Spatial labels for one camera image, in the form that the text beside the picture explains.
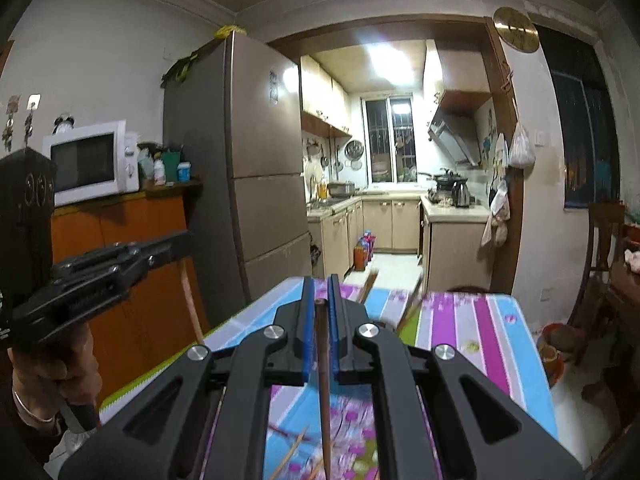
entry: refrigerator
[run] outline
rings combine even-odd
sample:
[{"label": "refrigerator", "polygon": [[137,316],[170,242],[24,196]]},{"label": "refrigerator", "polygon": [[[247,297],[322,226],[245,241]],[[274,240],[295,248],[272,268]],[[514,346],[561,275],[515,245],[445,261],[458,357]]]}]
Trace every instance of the refrigerator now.
[{"label": "refrigerator", "polygon": [[183,145],[200,195],[186,206],[212,326],[290,276],[311,274],[298,67],[232,33],[164,91],[164,143]]}]

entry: orange cabinet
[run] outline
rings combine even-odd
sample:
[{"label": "orange cabinet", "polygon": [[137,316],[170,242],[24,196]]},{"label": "orange cabinet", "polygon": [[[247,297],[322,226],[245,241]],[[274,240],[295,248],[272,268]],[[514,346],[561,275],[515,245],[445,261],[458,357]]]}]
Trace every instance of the orange cabinet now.
[{"label": "orange cabinet", "polygon": [[[146,192],[56,209],[54,261],[186,229],[182,195]],[[209,330],[190,258],[187,271],[203,332]],[[120,305],[90,321],[103,386],[98,404],[195,340],[176,263],[149,272]]]}]

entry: microwave oven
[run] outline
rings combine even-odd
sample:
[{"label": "microwave oven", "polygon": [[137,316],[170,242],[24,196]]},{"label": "microwave oven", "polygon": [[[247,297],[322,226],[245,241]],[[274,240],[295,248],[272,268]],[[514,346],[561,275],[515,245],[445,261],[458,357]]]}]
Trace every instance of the microwave oven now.
[{"label": "microwave oven", "polygon": [[138,134],[126,131],[126,121],[47,136],[42,151],[56,165],[56,206],[140,189]]}]

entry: refrigerator drawer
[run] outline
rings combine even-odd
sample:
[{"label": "refrigerator drawer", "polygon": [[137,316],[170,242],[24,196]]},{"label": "refrigerator drawer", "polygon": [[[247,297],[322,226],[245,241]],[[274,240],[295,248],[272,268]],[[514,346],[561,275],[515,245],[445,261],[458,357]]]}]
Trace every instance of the refrigerator drawer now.
[{"label": "refrigerator drawer", "polygon": [[249,261],[308,231],[301,176],[259,176],[234,181],[242,260]]},{"label": "refrigerator drawer", "polygon": [[[233,34],[227,88],[227,142],[234,178],[302,173],[298,66],[279,52]],[[287,73],[295,72],[293,78]]]},{"label": "refrigerator drawer", "polygon": [[249,296],[255,301],[282,280],[291,276],[311,276],[309,233],[244,264]]}]

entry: bracelet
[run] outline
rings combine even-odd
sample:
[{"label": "bracelet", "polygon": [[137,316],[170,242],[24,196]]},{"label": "bracelet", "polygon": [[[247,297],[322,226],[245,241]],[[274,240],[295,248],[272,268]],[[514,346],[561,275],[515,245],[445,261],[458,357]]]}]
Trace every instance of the bracelet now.
[{"label": "bracelet", "polygon": [[31,413],[31,412],[29,411],[29,409],[24,405],[24,402],[22,402],[22,399],[21,399],[21,398],[20,398],[20,396],[18,395],[18,392],[16,392],[13,388],[12,388],[12,392],[14,393],[15,400],[17,400],[17,401],[18,401],[18,404],[20,404],[21,408],[22,408],[25,412],[27,412],[27,414],[28,414],[28,415],[29,415],[33,420],[35,420],[35,421],[39,422],[40,424],[50,424],[50,423],[52,423],[52,422],[56,419],[56,416],[55,416],[55,415],[54,415],[54,416],[52,416],[51,418],[40,418],[39,416],[34,415],[34,414],[33,414],[33,413]]}]

